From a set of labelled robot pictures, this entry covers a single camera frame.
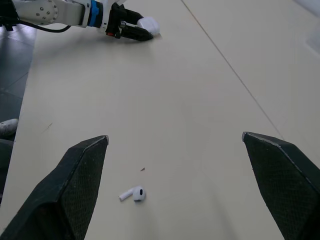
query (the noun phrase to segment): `earbud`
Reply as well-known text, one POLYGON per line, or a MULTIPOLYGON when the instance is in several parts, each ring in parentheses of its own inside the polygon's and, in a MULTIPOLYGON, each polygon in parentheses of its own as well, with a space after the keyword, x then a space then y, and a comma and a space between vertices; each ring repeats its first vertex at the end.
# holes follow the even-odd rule
POLYGON ((133 190, 133 201, 142 202, 146 198, 146 191, 142 186, 137 186, 133 190))
POLYGON ((133 187, 133 188, 129 189, 128 191, 122 193, 119 196, 119 199, 122 202, 123 200, 127 199, 131 195, 133 195, 133 200, 135 202, 142 202, 146 198, 146 191, 144 190, 144 188, 142 186, 136 186, 136 187, 133 187))

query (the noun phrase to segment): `table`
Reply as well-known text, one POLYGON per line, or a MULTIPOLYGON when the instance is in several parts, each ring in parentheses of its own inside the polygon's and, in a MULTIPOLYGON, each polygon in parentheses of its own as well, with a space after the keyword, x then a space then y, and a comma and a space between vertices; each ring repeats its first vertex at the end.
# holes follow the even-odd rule
POLYGON ((320 57, 307 45, 319 19, 293 0, 183 1, 283 138, 320 168, 320 57))
POLYGON ((69 147, 106 134, 86 239, 282 239, 241 139, 243 131, 280 138, 275 128, 181 1, 126 7, 153 16, 161 36, 38 31, 0 229, 69 147), (145 202, 120 202, 135 185, 145 202))

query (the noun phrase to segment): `cable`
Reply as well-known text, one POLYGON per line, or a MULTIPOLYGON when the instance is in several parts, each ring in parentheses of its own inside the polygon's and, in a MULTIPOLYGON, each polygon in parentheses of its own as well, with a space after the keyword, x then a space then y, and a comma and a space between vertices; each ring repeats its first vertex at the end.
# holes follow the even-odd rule
POLYGON ((23 25, 26 25, 26 26, 29 26, 29 27, 32 27, 32 28, 35 28, 35 29, 39 29, 39 30, 42 30, 42 31, 45 31, 45 32, 49 32, 49 33, 63 33, 65 31, 67 31, 69 28, 71 28, 71 26, 68 25, 65 28, 58 29, 58 30, 49 29, 49 28, 46 28, 46 27, 35 25, 35 24, 27 22, 27 21, 22 21, 22 20, 19 20, 19 19, 14 19, 14 18, 9 18, 9 17, 1 18, 0 22, 4 22, 4 20, 7 20, 7 22, 10 23, 10 24, 23 24, 23 25))
POLYGON ((46 27, 38 26, 38 25, 35 25, 35 24, 27 22, 27 21, 17 20, 16 22, 18 24, 23 24, 23 25, 26 25, 26 26, 29 26, 29 27, 32 27, 32 28, 35 28, 35 29, 39 29, 39 30, 42 30, 42 31, 45 31, 45 32, 49 32, 49 33, 63 33, 65 31, 67 31, 69 28, 71 28, 71 26, 68 25, 65 28, 55 30, 55 29, 49 29, 49 28, 46 28, 46 27))

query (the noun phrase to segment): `white shoe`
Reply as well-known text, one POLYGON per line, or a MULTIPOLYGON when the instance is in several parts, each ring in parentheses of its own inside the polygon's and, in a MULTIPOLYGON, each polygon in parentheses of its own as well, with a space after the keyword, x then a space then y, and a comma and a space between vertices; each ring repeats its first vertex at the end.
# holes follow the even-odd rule
POLYGON ((17 131, 18 119, 10 119, 0 122, 0 138, 4 138, 14 134, 17 131))

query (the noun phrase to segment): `gray tile floor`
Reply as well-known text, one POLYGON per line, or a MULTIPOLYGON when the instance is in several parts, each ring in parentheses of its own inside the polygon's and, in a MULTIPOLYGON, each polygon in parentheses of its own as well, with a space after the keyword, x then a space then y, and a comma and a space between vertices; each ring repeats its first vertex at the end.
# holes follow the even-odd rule
POLYGON ((19 118, 37 30, 0 27, 0 122, 19 118))

